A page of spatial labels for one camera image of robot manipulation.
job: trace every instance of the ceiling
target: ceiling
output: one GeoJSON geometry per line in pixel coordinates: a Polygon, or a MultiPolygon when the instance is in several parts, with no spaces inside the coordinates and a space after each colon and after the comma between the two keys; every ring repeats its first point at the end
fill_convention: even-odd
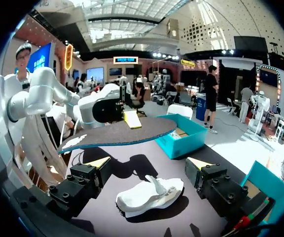
{"type": "MultiPolygon", "coordinates": [[[[43,0],[35,7],[62,38],[80,51],[155,51],[162,45],[150,33],[190,0],[43,0]]],[[[176,51],[177,42],[165,47],[176,51]]]]}

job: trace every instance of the blue trash bin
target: blue trash bin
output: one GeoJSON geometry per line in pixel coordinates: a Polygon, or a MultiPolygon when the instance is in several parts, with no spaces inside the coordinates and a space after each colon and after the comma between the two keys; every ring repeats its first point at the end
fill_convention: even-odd
{"type": "Polygon", "coordinates": [[[200,121],[205,120],[205,112],[206,112],[206,99],[205,97],[197,96],[197,109],[196,109],[196,119],[200,121]]]}

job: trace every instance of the white shirt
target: white shirt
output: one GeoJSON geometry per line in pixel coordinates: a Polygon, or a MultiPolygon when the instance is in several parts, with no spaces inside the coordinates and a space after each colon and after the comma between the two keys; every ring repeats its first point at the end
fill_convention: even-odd
{"type": "Polygon", "coordinates": [[[284,145],[273,152],[271,161],[272,164],[269,166],[269,170],[284,182],[284,145]]]}
{"type": "Polygon", "coordinates": [[[72,119],[69,116],[66,116],[66,114],[66,108],[58,105],[52,106],[52,109],[46,113],[47,117],[53,117],[60,132],[62,131],[63,124],[65,124],[63,138],[69,137],[70,128],[66,125],[66,123],[72,121],[72,119]]]}

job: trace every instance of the glass ceiling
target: glass ceiling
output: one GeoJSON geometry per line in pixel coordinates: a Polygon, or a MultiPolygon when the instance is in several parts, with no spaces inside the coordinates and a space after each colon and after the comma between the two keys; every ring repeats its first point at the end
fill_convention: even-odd
{"type": "Polygon", "coordinates": [[[107,40],[144,37],[164,17],[181,8],[189,0],[70,0],[81,6],[85,18],[108,17],[111,20],[87,21],[92,43],[107,40]],[[120,20],[121,16],[133,20],[120,20]]]}
{"type": "Polygon", "coordinates": [[[85,16],[110,14],[144,16],[160,21],[177,10],[188,0],[70,0],[75,6],[82,6],[85,16]]]}
{"type": "Polygon", "coordinates": [[[89,35],[93,43],[131,37],[142,37],[156,24],[133,20],[104,20],[88,22],[89,35]]]}

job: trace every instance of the black shirt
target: black shirt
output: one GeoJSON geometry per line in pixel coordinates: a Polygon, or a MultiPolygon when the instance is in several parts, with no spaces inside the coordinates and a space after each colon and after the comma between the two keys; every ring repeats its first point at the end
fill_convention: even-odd
{"type": "Polygon", "coordinates": [[[167,92],[169,92],[169,91],[176,92],[177,89],[172,84],[167,83],[166,87],[165,87],[165,96],[167,95],[167,92]]]}
{"type": "Polygon", "coordinates": [[[145,89],[141,88],[141,90],[140,90],[141,99],[139,100],[140,103],[144,103],[144,95],[145,95],[145,89]]]}
{"type": "Polygon", "coordinates": [[[216,90],[213,88],[215,85],[217,85],[215,76],[208,74],[205,84],[206,95],[216,96],[216,90]]]}

